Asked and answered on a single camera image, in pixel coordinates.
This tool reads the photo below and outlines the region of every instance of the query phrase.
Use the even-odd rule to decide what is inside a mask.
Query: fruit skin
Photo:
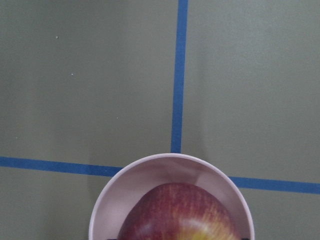
[[[225,207],[189,183],[147,192],[126,217],[117,240],[240,240]]]

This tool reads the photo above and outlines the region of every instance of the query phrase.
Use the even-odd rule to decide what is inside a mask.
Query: blue line
[[[184,105],[184,78],[186,60],[186,38],[187,38],[188,0],[179,0],[176,42],[175,42],[175,64],[172,106],[172,130],[171,130],[171,152],[181,152],[182,140],[182,117]]]
[[[122,168],[0,156],[0,167],[113,177]],[[320,183],[230,176],[238,188],[319,194]]]

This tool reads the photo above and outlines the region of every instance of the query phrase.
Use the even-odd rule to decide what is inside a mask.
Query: pink bowl
[[[180,153],[147,156],[121,169],[94,205],[89,240],[116,239],[129,211],[146,192],[174,182],[194,184],[214,195],[230,212],[241,237],[255,240],[252,216],[237,186],[210,163]]]

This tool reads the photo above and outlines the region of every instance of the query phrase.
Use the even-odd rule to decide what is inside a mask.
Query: red fruit
[[[117,240],[240,240],[226,208],[206,190],[166,183],[147,192],[126,217]]]

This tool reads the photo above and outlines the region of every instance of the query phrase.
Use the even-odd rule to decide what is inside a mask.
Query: gray surface
[[[4,1],[0,156],[123,167],[168,152],[177,1]],[[190,1],[182,152],[320,183],[320,5]],[[110,178],[0,167],[0,239],[87,239]],[[241,189],[256,239],[318,239],[320,196]]]

